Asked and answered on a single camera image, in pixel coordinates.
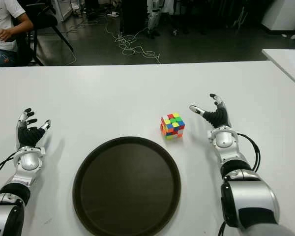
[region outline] person's arm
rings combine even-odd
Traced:
[[[26,13],[23,13],[17,20],[20,22],[17,26],[9,28],[9,29],[0,29],[0,40],[1,41],[9,41],[9,39],[20,33],[24,33],[33,29],[33,23],[29,19]]]

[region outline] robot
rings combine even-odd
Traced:
[[[21,235],[24,208],[42,168],[45,149],[35,146],[50,128],[51,121],[47,120],[40,128],[28,128],[29,124],[37,122],[37,119],[27,120],[33,115],[30,108],[21,113],[16,126],[17,151],[0,163],[1,169],[6,161],[13,160],[16,168],[15,174],[0,189],[0,236]]]
[[[278,224],[279,203],[271,190],[251,168],[239,151],[238,135],[231,126],[223,100],[210,94],[215,100],[215,112],[207,112],[197,106],[189,108],[201,115],[214,127],[208,131],[220,163],[224,183],[221,186],[221,203],[225,223],[236,227],[243,236],[295,236],[289,229]],[[219,236],[223,235],[223,223]]]

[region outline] rubik's cube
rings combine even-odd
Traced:
[[[161,121],[161,131],[166,136],[166,139],[182,137],[185,123],[178,113],[162,116]]]

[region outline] gray floor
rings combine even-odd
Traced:
[[[66,22],[59,24],[59,30],[66,32],[82,20],[70,16]],[[117,35],[118,19],[105,17],[99,18],[96,26],[78,28],[67,35],[77,58],[72,65],[156,63],[155,59],[147,59],[137,53],[124,56],[119,43],[106,32],[106,26]],[[171,25],[162,21],[158,30],[161,36],[155,39],[139,34],[132,47],[142,46],[145,51],[160,54],[161,63],[266,60],[261,53],[263,48],[295,49],[295,40],[269,35],[258,27],[243,27],[239,32],[234,29],[209,29],[206,35],[191,27],[189,34],[181,32],[173,36]],[[69,48],[52,30],[39,32],[38,40],[38,56],[45,65],[66,65],[74,60]]]

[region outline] white t-shirt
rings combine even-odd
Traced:
[[[8,29],[13,27],[12,17],[17,18],[25,13],[17,0],[0,0],[0,29]],[[8,51],[17,51],[16,41],[3,42],[0,41],[0,49]]]

